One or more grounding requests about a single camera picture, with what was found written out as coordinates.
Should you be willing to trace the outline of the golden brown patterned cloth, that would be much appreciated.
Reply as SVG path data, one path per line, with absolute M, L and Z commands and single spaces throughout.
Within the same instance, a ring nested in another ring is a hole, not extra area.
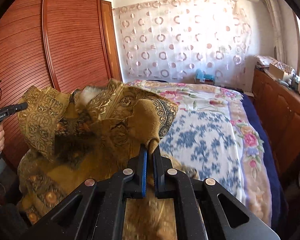
M 177 238 L 173 201 L 156 198 L 152 166 L 176 103 L 116 80 L 71 94 L 31 87 L 21 102 L 28 104 L 18 121 L 30 150 L 18 166 L 20 207 L 31 227 L 87 179 L 123 171 L 145 145 L 146 195 L 127 199 L 121 239 Z

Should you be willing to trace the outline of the cardboard box on cabinet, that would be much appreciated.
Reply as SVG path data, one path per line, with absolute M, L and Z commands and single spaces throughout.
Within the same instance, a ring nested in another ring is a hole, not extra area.
M 279 68 L 277 68 L 275 65 L 273 65 L 272 63 L 269 65 L 269 69 L 268 71 L 270 72 L 270 74 L 275 77 L 276 79 L 280 79 L 282 81 L 287 81 L 288 79 L 292 78 L 291 74 L 288 74 L 287 72 L 285 72 L 284 70 L 281 70 Z

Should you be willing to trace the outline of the white circle-patterned curtain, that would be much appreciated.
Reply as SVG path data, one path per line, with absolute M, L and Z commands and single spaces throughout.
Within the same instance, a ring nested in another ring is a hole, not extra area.
M 158 0 L 115 8 L 126 80 L 191 81 L 197 73 L 243 88 L 251 27 L 236 0 Z

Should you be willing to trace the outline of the dark blue mattress sheet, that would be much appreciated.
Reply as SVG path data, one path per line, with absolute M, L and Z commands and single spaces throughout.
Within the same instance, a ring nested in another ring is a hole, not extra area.
M 287 214 L 287 202 L 279 181 L 277 170 L 275 167 L 275 161 L 273 159 L 270 143 L 265 130 L 261 125 L 261 121 L 258 117 L 255 107 L 252 101 L 246 94 L 242 94 L 241 100 L 245 113 L 247 115 L 249 123 L 258 132 L 261 140 L 264 141 L 263 148 L 263 162 L 266 167 L 268 180 L 270 183 L 271 191 L 271 228 L 276 231 L 279 228 L 279 224 L 283 221 Z

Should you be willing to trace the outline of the wooden side cabinet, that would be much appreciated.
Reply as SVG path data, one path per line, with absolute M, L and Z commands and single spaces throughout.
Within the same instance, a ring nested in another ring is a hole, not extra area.
M 300 154 L 300 95 L 258 68 L 254 70 L 252 93 L 281 176 Z

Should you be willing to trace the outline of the teal object behind bed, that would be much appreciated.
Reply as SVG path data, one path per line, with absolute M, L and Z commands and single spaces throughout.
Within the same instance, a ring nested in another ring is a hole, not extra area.
M 201 69 L 197 69 L 196 70 L 195 79 L 199 80 L 200 82 L 203 82 L 203 81 L 212 81 L 212 82 L 215 82 L 215 76 L 214 75 L 206 74 L 206 72 L 204 72 Z

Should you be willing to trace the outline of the floral bed blanket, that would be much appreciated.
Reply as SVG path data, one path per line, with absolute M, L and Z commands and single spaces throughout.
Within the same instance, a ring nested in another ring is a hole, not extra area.
M 179 109 L 160 141 L 162 154 L 194 169 L 200 180 L 214 178 L 252 213 L 271 224 L 272 194 L 264 142 L 248 120 L 243 95 L 210 85 L 136 80 Z

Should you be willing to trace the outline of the blue floral linen sheet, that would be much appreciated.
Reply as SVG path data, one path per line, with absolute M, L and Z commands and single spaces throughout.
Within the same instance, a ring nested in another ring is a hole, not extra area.
M 176 169 L 189 177 L 213 178 L 237 199 L 242 199 L 242 169 L 229 118 L 214 111 L 179 110 L 160 151 Z

